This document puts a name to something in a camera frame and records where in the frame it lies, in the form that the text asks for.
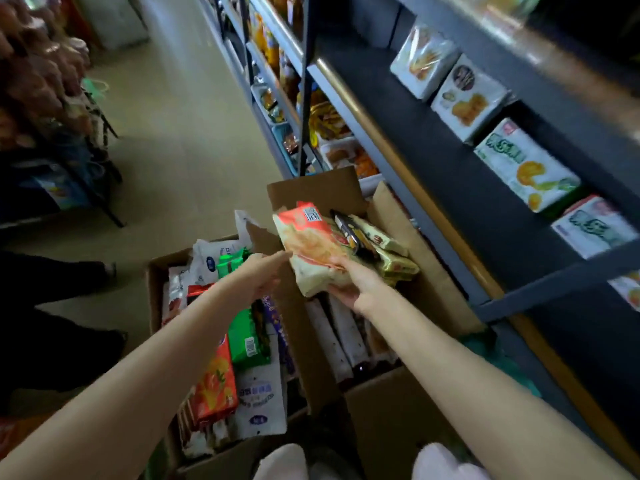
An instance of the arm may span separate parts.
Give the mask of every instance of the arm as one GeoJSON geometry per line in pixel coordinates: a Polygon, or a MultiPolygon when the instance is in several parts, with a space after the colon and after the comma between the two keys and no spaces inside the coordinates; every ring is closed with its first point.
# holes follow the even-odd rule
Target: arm
{"type": "Polygon", "coordinates": [[[564,416],[452,339],[378,275],[352,261],[332,288],[368,318],[496,479],[631,479],[564,416]]]}
{"type": "Polygon", "coordinates": [[[0,462],[0,479],[135,479],[240,310],[288,258],[252,255],[0,462]]]}

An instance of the dark pants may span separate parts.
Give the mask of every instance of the dark pants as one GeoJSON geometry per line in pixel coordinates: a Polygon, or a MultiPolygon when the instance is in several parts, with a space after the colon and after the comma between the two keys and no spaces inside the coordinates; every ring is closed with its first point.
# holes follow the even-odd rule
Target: dark pants
{"type": "Polygon", "coordinates": [[[120,358],[123,336],[93,330],[35,306],[94,292],[101,262],[60,262],[0,251],[0,388],[65,391],[91,384],[120,358]]]}

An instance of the open cardboard box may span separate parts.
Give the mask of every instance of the open cardboard box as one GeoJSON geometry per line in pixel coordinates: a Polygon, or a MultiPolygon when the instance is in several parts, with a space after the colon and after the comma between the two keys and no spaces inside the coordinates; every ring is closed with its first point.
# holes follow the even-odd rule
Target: open cardboard box
{"type": "MultiPolygon", "coordinates": [[[[380,183],[370,202],[363,199],[353,168],[284,180],[268,185],[267,189],[274,210],[283,206],[291,209],[298,201],[308,201],[325,216],[330,215],[331,209],[336,209],[367,218],[405,245],[410,258],[420,266],[416,279],[399,287],[409,301],[454,337],[482,330],[482,323],[384,183],[380,183]]],[[[254,251],[272,254],[282,249],[277,235],[252,224],[248,224],[247,229],[254,251]]],[[[228,236],[217,241],[235,238],[228,236]]],[[[183,250],[149,263],[147,283],[152,333],[160,327],[166,270],[169,266],[184,265],[188,253],[189,250],[183,250]]],[[[447,446],[459,442],[455,430],[405,367],[342,394],[309,321],[306,298],[298,290],[291,266],[283,266],[280,278],[282,282],[272,298],[282,317],[290,352],[307,397],[308,411],[318,415],[325,406],[344,398],[368,480],[408,479],[420,448],[432,442],[447,446]]],[[[175,431],[170,429],[167,449],[174,464],[181,466],[184,458],[176,438],[175,431]]]]}

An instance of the green snack package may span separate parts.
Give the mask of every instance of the green snack package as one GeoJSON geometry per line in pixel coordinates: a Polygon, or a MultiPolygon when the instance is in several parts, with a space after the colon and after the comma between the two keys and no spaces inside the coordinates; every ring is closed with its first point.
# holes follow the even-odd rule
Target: green snack package
{"type": "MultiPolygon", "coordinates": [[[[220,278],[235,271],[249,257],[249,251],[242,249],[234,254],[220,256],[218,275],[220,278]]],[[[242,310],[229,326],[229,349],[231,362],[238,370],[256,365],[265,365],[271,361],[269,338],[264,329],[260,313],[252,308],[242,310]]]]}

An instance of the tiled floor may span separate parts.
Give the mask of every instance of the tiled floor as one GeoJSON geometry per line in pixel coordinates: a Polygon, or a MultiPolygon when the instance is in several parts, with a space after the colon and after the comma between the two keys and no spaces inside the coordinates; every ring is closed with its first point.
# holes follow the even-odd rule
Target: tiled floor
{"type": "MultiPolygon", "coordinates": [[[[4,233],[5,248],[62,260],[116,261],[117,289],[47,305],[96,328],[148,337],[146,262],[198,238],[235,233],[234,209],[271,222],[266,184],[281,179],[197,0],[141,0],[151,42],[109,55],[91,72],[110,89],[100,105],[122,139],[111,156],[124,176],[113,209],[60,216],[4,233]]],[[[50,409],[59,395],[20,392],[16,412],[50,409]]]]}

